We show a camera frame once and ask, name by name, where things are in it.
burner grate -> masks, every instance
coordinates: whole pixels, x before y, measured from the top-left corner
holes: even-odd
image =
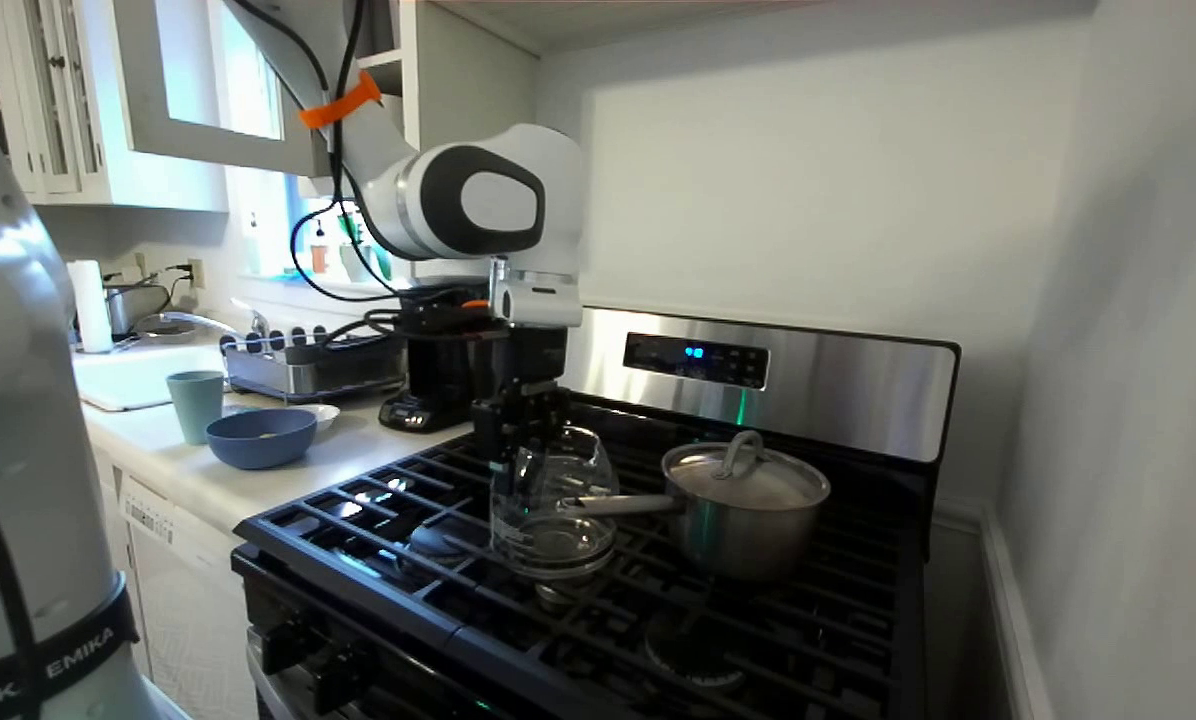
[[[656,455],[609,445],[627,491],[659,489]],[[749,588],[698,572],[665,520],[626,520],[609,572],[533,585],[488,552],[486,455],[471,439],[368,472],[242,524],[242,538],[356,614],[403,623],[521,698],[591,691],[644,717],[919,717],[905,652],[919,538],[875,510],[823,504],[803,572]],[[731,686],[665,673],[644,652],[656,617],[726,631]]]

oven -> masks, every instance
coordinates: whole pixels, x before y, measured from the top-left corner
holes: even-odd
[[[471,436],[246,520],[264,717],[923,720],[923,552],[962,349],[591,309],[564,415],[626,491],[685,439],[758,427],[831,482],[800,567],[736,585],[659,515],[621,520],[585,582],[491,552]]]

pot lid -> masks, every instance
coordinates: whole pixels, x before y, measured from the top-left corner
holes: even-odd
[[[758,431],[730,445],[682,445],[665,455],[665,476],[685,491],[752,511],[803,511],[831,495],[812,464],[764,450]]]

sink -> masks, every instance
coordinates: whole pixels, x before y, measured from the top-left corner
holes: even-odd
[[[71,360],[79,400],[101,414],[140,414],[169,404],[166,377],[187,368],[224,373],[224,355],[216,343],[174,343]]]

stainless steel panel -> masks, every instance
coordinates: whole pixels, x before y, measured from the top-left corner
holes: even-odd
[[[764,388],[626,368],[627,333],[769,349]],[[957,388],[957,343],[845,336],[587,309],[568,336],[564,388],[862,453],[932,464]]]

